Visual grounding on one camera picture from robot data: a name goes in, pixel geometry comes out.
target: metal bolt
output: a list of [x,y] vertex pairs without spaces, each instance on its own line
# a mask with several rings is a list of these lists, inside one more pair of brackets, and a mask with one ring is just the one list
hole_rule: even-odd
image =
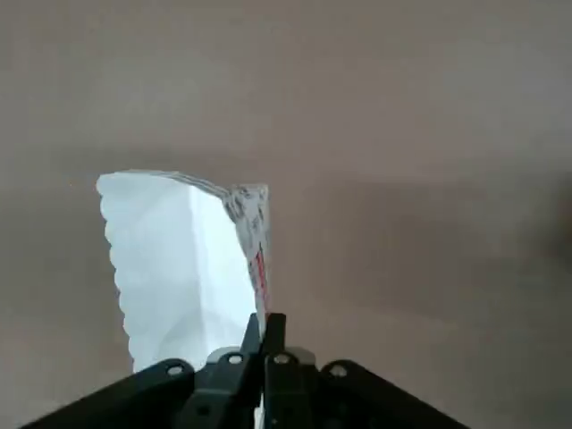
[[341,365],[334,365],[330,370],[330,374],[334,377],[345,377],[348,375],[348,370]]
[[175,365],[167,368],[167,374],[170,376],[179,375],[183,372],[184,368],[180,365]]
[[232,355],[229,357],[229,363],[230,364],[237,365],[240,362],[242,362],[242,356],[241,355]]
[[274,356],[274,362],[278,365],[287,364],[290,362],[290,357],[288,355],[276,355]]

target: white paper bag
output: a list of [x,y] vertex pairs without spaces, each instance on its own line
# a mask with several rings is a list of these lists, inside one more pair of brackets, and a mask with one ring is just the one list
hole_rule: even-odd
[[268,313],[264,185],[221,188],[178,172],[97,181],[133,370],[182,358],[195,370],[240,345],[248,316]]

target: beige wall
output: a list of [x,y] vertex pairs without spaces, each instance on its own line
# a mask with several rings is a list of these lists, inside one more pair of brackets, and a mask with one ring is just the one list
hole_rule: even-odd
[[569,2],[0,8],[2,427],[130,370],[93,187],[130,167],[270,184],[290,343],[572,425]]

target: red stripe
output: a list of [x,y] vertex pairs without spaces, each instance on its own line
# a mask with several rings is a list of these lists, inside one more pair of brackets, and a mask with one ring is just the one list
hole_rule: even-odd
[[260,277],[260,289],[262,290],[262,300],[265,303],[265,312],[268,313],[267,290],[266,290],[266,276],[265,276],[265,260],[262,255],[262,249],[257,253],[258,263],[258,276]]

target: crumpled paper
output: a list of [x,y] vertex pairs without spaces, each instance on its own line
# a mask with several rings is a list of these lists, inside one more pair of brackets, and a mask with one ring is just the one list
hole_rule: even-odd
[[133,370],[182,358],[198,370],[267,310],[264,186],[224,189],[175,172],[97,181]]

